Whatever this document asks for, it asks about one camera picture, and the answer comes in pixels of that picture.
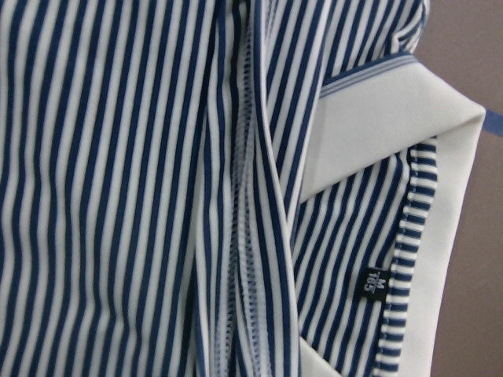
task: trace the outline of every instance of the polo shirt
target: polo shirt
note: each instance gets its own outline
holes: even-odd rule
[[[428,12],[0,2],[0,375],[428,375],[484,117]]]

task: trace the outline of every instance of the black label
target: black label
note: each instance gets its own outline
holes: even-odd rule
[[[389,280],[389,271],[367,267],[360,279],[360,295],[371,300],[385,302]]]

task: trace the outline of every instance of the blue and white striped fabric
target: blue and white striped fabric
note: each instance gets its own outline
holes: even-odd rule
[[[299,332],[343,375],[394,372],[434,141],[299,194],[318,98],[427,15],[0,1],[0,375],[295,376]],[[352,295],[367,262],[382,308]]]

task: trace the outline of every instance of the gray background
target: gray background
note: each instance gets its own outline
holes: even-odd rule
[[[416,56],[503,114],[503,0],[432,0]],[[447,273],[431,376],[503,376],[503,137],[485,131]]]

